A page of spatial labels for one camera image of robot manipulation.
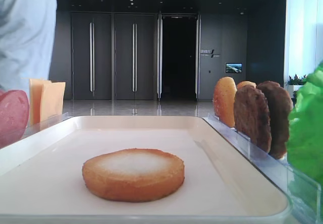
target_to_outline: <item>cheese slice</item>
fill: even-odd
[[[63,112],[65,82],[43,84],[40,100],[40,122]]]
[[[29,79],[29,124],[32,126],[40,122],[40,100],[44,84],[51,84],[50,80]]]

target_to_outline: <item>gray door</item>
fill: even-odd
[[[135,17],[116,15],[116,99],[134,99],[133,79]]]
[[[111,16],[73,13],[74,99],[111,99]]]
[[[153,43],[153,15],[116,15],[116,99],[153,99]]]
[[[137,24],[137,91],[136,99],[153,99],[154,16],[136,16]]]

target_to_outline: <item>salami slice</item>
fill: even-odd
[[[24,91],[10,90],[0,95],[0,148],[21,139],[28,118],[29,102]]]

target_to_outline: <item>white wall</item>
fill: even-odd
[[[323,0],[317,0],[316,63],[323,61]]]
[[[323,60],[323,0],[287,0],[285,82],[312,72]]]

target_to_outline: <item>clear holder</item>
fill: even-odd
[[[71,118],[68,113],[64,113],[62,115],[55,115],[50,117],[46,121],[27,127],[25,129],[18,129],[9,133],[2,134],[0,135],[0,149],[7,147],[11,144],[14,144],[17,141],[20,141],[26,137],[29,137],[46,128],[54,126],[60,122],[63,122],[68,118]]]
[[[320,219],[321,185],[294,169],[287,158],[276,160],[250,142],[250,138],[229,128],[218,117],[208,114],[204,118],[215,130],[225,137],[243,156],[265,174],[282,191],[290,196],[293,216],[301,223],[318,224]]]

